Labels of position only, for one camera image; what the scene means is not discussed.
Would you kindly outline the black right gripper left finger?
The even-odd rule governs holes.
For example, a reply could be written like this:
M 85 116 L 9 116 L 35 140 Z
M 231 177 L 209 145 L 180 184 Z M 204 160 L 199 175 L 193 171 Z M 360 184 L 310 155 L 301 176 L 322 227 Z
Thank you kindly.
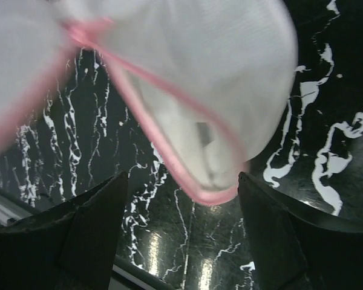
M 123 172 L 0 225 L 0 289 L 108 289 L 127 197 Z

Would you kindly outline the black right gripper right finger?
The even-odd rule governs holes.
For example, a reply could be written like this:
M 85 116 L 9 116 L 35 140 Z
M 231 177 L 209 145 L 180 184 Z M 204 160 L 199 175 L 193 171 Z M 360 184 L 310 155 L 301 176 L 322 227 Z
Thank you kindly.
M 363 224 L 238 176 L 260 289 L 363 289 Z

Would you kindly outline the white pink mesh laundry bag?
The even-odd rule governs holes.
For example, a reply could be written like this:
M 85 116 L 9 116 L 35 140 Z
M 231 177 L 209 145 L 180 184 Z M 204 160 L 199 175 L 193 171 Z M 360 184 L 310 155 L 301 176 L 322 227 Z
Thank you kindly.
M 175 181 L 203 205 L 236 197 L 297 65 L 283 1 L 0 1 L 0 151 L 80 48 L 100 54 Z

